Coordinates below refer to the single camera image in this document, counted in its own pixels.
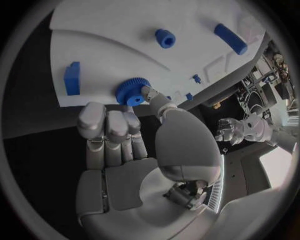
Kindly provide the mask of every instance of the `blue plastic part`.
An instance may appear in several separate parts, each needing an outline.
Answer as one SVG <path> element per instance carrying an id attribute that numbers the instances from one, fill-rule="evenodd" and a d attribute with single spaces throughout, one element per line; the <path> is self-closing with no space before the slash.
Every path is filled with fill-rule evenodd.
<path id="1" fill-rule="evenodd" d="M 193 95 L 189 92 L 186 96 L 186 99 L 189 100 L 189 101 L 192 101 L 193 100 Z"/>
<path id="2" fill-rule="evenodd" d="M 68 96 L 80 95 L 80 62 L 74 61 L 65 69 L 63 80 Z"/>
<path id="3" fill-rule="evenodd" d="M 164 49 L 171 48 L 176 42 L 174 34 L 164 29 L 156 30 L 155 37 L 158 44 Z"/>
<path id="4" fill-rule="evenodd" d="M 144 102 L 141 93 L 143 86 L 151 87 L 149 81 L 142 77 L 135 77 L 123 82 L 115 92 L 115 98 L 121 105 L 138 106 Z"/>
<path id="5" fill-rule="evenodd" d="M 192 78 L 197 84 L 201 84 L 201 78 L 198 76 L 198 74 L 195 74 L 194 76 L 192 76 Z"/>
<path id="6" fill-rule="evenodd" d="M 244 54 L 248 49 L 247 44 L 242 39 L 221 23 L 215 27 L 214 34 L 218 35 L 238 55 Z"/>

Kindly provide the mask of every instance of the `blue gear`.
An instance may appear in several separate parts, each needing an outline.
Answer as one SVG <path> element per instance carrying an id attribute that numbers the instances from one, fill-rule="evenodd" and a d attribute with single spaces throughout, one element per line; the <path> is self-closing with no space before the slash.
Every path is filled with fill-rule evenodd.
<path id="1" fill-rule="evenodd" d="M 149 86 L 150 82 L 142 77 L 134 77 L 123 82 L 115 92 L 115 98 L 121 105 L 138 106 L 144 102 L 144 97 L 141 93 L 143 86 Z"/>

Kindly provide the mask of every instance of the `blue hex nut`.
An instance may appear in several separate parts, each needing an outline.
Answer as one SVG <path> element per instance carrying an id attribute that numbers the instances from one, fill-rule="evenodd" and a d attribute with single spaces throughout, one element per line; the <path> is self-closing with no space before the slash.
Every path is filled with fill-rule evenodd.
<path id="1" fill-rule="evenodd" d="M 144 86 L 151 87 L 149 81 L 142 77 L 135 77 L 123 82 L 115 92 L 115 98 L 121 105 L 138 106 L 144 102 L 141 89 Z"/>
<path id="2" fill-rule="evenodd" d="M 194 76 L 192 76 L 192 78 L 195 80 L 195 83 L 201 84 L 201 78 L 198 74 L 195 74 Z"/>
<path id="3" fill-rule="evenodd" d="M 189 92 L 186 96 L 186 99 L 189 100 L 189 101 L 192 101 L 193 100 L 193 95 Z"/>
<path id="4" fill-rule="evenodd" d="M 66 67 L 63 80 L 68 96 L 80 95 L 80 62 L 74 61 Z"/>
<path id="5" fill-rule="evenodd" d="M 171 48 L 176 41 L 174 34 L 164 29 L 156 30 L 155 37 L 158 44 L 164 49 Z"/>
<path id="6" fill-rule="evenodd" d="M 233 31 L 225 27 L 223 24 L 218 24 L 214 29 L 214 34 L 218 35 L 225 43 L 227 43 L 238 55 L 244 54 L 248 46 L 239 38 Z"/>

